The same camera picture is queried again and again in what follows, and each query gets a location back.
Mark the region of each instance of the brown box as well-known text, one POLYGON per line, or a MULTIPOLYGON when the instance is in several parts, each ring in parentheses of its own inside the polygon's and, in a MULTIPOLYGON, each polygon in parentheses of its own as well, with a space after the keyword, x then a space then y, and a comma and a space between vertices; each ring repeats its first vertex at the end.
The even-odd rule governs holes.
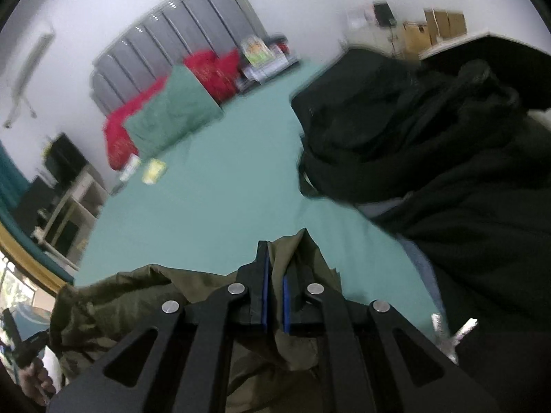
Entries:
POLYGON ((431 44, 438 38, 451 39, 467 33, 465 16, 461 12, 449 12, 442 9, 425 9, 426 23, 429 27, 431 44))
POLYGON ((418 55, 431 47, 429 29, 425 23, 405 22, 403 26, 405 55, 418 55))

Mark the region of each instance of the bed sheet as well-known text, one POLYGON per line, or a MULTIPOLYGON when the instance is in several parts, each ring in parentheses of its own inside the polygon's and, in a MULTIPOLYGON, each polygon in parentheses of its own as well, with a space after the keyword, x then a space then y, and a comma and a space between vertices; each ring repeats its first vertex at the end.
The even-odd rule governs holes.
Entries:
POLYGON ((387 300, 432 337, 437 308, 400 244, 355 208, 299 192, 302 130, 289 100, 320 70, 304 63, 236 97, 222 120, 159 157, 167 170, 155 185, 142 183, 142 166, 108 199, 75 283, 152 263, 228 274, 254 259, 259 240, 306 227, 345 297, 387 300))

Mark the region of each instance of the headboard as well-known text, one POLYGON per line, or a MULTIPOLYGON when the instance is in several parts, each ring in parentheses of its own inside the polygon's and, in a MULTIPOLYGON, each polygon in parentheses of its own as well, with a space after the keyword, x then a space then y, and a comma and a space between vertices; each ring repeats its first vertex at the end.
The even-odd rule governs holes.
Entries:
POLYGON ((166 0, 94 61, 92 99, 108 115, 189 54, 220 56, 253 34, 266 31, 248 0, 166 0))

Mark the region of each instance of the red object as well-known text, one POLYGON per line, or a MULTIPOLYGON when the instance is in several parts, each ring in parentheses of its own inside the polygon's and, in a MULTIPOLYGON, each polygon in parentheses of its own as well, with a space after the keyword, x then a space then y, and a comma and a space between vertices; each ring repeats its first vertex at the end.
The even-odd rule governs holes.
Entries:
POLYGON ((235 80, 239 77, 237 49, 221 58, 217 58, 213 51, 198 51, 186 57, 184 65, 219 104, 235 96, 235 80))
POLYGON ((107 118, 104 124, 107 158, 109 166, 115 171, 120 171, 124 167, 131 154, 138 154, 138 149, 123 125, 125 120, 140 111, 148 100, 159 93, 165 87, 166 79, 161 77, 147 90, 116 109, 107 118))

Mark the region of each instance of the hand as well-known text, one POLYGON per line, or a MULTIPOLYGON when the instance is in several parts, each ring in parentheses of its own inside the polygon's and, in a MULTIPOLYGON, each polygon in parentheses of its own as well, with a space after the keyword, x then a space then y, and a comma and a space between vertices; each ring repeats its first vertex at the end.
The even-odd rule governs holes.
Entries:
POLYGON ((19 383, 25 396, 42 406, 45 406, 46 402, 38 389, 38 385, 42 386, 45 392, 56 392, 52 378, 48 375, 48 370, 44 368, 44 364, 39 358, 35 358, 24 370, 19 370, 19 383))

